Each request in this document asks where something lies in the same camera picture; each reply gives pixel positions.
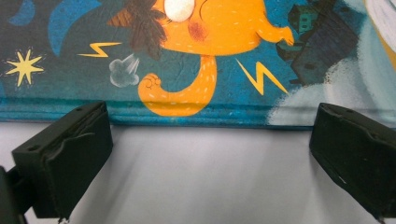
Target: white surface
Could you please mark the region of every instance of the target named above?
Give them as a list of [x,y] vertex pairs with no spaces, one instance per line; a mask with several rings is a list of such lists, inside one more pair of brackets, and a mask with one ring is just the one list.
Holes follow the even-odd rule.
[[[0,123],[0,163],[46,124]],[[113,127],[72,224],[375,224],[309,154],[310,132]],[[30,224],[56,224],[36,219]]]

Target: cartoon character's eye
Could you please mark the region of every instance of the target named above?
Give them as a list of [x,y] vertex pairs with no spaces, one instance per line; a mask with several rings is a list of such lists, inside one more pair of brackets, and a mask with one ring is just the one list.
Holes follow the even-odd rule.
[[166,16],[172,21],[185,21],[188,19],[195,6],[195,0],[165,0],[164,9]]

